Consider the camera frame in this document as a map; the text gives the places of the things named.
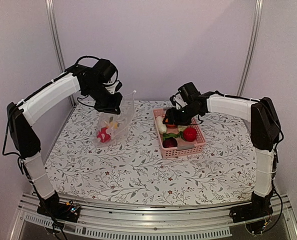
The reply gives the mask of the white radish toy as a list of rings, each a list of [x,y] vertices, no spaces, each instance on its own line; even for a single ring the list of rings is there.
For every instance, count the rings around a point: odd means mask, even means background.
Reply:
[[[167,132],[167,126],[163,123],[163,120],[164,120],[164,118],[162,116],[157,116],[155,119],[158,132],[161,135],[163,135]]]

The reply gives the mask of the yellow lemon toy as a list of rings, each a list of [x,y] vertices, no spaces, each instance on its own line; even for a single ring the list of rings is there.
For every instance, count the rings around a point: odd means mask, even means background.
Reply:
[[[114,130],[117,130],[119,128],[119,126],[120,126],[120,123],[118,123],[116,121],[112,121],[107,125],[108,128],[111,128]]]

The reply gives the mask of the clear zip top bag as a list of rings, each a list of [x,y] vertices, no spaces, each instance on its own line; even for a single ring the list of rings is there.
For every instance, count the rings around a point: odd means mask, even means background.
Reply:
[[[95,128],[93,143],[96,147],[104,147],[121,142],[128,134],[128,128],[135,114],[135,94],[123,97],[120,104],[120,114],[100,113]]]

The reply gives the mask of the red apple toy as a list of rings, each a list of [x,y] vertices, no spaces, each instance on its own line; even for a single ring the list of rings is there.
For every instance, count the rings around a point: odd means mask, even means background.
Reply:
[[[185,141],[194,142],[197,139],[197,130],[193,127],[187,127],[182,135]]]

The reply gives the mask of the pink perforated plastic basket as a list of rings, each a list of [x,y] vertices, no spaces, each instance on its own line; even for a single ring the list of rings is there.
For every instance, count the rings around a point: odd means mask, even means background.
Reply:
[[[161,155],[163,158],[174,158],[174,157],[180,157],[180,156],[186,156],[186,155],[192,155],[192,154],[198,154],[201,153],[203,150],[204,145],[206,144],[206,140],[204,138],[204,135],[200,129],[200,127],[197,125],[196,119],[193,117],[191,119],[192,124],[188,125],[188,127],[195,128],[197,131],[197,138],[193,142],[185,141],[183,138],[183,131],[178,131],[178,126],[176,128],[167,128],[167,134],[168,133],[174,133],[177,135],[177,147],[170,147],[170,148],[164,148],[162,145],[163,142],[163,135],[159,133],[157,124],[156,124],[156,117],[158,116],[165,116],[166,110],[163,108],[157,108],[153,110],[153,120],[155,129],[157,132],[158,142],[161,149]]]

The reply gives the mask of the orange tangerine toy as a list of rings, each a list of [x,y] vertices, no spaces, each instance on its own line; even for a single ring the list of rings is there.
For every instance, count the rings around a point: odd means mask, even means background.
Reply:
[[[166,125],[167,128],[170,128],[170,129],[173,129],[173,128],[177,127],[176,124],[170,124],[167,119],[165,120],[165,125]]]

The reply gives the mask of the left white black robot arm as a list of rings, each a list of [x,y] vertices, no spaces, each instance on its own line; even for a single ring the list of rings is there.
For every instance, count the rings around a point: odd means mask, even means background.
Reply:
[[[119,115],[122,83],[117,67],[108,59],[98,58],[94,66],[88,67],[75,62],[58,77],[18,103],[6,107],[7,125],[5,136],[11,137],[19,157],[19,167],[26,174],[37,194],[44,199],[43,208],[52,217],[63,213],[63,206],[54,198],[56,191],[47,176],[42,155],[41,141],[33,125],[51,108],[65,98],[80,93],[94,100],[94,108],[100,113]]]

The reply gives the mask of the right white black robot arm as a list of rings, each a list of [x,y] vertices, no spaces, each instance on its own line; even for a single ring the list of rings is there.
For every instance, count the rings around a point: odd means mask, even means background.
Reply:
[[[219,91],[200,93],[192,82],[179,87],[170,97],[163,123],[188,126],[192,118],[208,113],[224,114],[250,123],[250,139],[256,153],[256,180],[253,195],[265,198],[273,192],[278,144],[284,139],[274,104],[261,99],[227,95]]]

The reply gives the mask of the floral patterned table mat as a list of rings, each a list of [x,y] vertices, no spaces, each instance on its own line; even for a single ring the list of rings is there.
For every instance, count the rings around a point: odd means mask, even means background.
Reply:
[[[167,101],[136,101],[121,141],[97,145],[99,114],[79,105],[45,163],[59,193],[141,205],[206,205],[247,201],[256,185],[256,153],[239,118],[210,113],[202,152],[163,158],[154,109]]]

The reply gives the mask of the right aluminium vertical post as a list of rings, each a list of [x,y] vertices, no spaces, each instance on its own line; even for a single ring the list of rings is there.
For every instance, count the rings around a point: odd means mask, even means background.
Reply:
[[[237,96],[241,97],[244,93],[249,72],[252,65],[252,60],[254,56],[254,52],[256,49],[257,39],[259,35],[260,25],[261,25],[261,18],[262,18],[262,12],[263,12],[263,0],[256,0],[255,1],[255,8],[254,8],[254,14],[253,14],[253,22],[251,27],[251,33],[250,33],[250,40],[248,44],[248,49],[246,53],[246,58],[244,62],[244,66],[241,72],[241,78],[240,82],[237,88]]]

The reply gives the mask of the aluminium vertical post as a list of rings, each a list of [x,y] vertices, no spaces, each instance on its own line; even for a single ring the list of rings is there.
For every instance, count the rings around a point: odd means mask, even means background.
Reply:
[[[257,39],[259,35],[260,25],[261,25],[261,18],[262,18],[262,12],[263,12],[263,0],[256,0],[255,1],[255,8],[254,8],[254,14],[253,14],[253,22],[251,27],[251,33],[250,33],[250,40],[248,44],[248,49],[246,53],[246,58],[244,62],[244,66],[241,72],[241,78],[240,82],[237,88],[237,96],[241,97],[244,93],[249,72],[252,65],[252,60],[254,56],[254,52],[256,49]]]
[[[62,53],[62,48],[61,48],[61,43],[60,43],[60,38],[59,38],[59,33],[57,28],[54,1],[45,0],[45,6],[46,6],[46,13],[47,13],[48,23],[50,27],[50,34],[53,42],[56,60],[57,60],[60,72],[63,72],[65,70],[65,61]]]

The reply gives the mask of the aluminium front rail frame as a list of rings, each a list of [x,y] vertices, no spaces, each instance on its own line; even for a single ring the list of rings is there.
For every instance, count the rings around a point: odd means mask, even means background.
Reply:
[[[273,196],[273,215],[262,234],[234,222],[233,203],[153,206],[74,197],[80,204],[77,222],[63,231],[38,214],[37,196],[24,193],[15,212],[12,240],[297,240],[297,220],[287,195]]]

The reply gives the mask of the left aluminium vertical post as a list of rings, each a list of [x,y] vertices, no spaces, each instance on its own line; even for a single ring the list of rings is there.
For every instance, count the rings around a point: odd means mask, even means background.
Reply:
[[[46,6],[46,13],[47,13],[48,23],[50,27],[50,34],[53,42],[56,60],[57,60],[60,72],[63,72],[65,70],[65,61],[62,53],[62,48],[61,48],[61,43],[60,43],[60,38],[59,38],[59,33],[57,28],[54,1],[45,0],[45,6]]]

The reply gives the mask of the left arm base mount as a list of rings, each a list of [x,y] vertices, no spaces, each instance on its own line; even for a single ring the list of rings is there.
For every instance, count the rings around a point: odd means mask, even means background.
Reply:
[[[72,200],[61,203],[57,199],[47,199],[40,201],[37,213],[56,220],[77,223],[81,212],[79,203],[73,203]]]

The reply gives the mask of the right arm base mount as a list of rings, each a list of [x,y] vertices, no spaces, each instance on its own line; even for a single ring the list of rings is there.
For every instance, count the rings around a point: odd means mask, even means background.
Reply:
[[[252,235],[262,234],[272,220],[271,204],[261,206],[257,203],[238,205],[230,208],[229,217],[234,223],[245,223],[246,230]]]

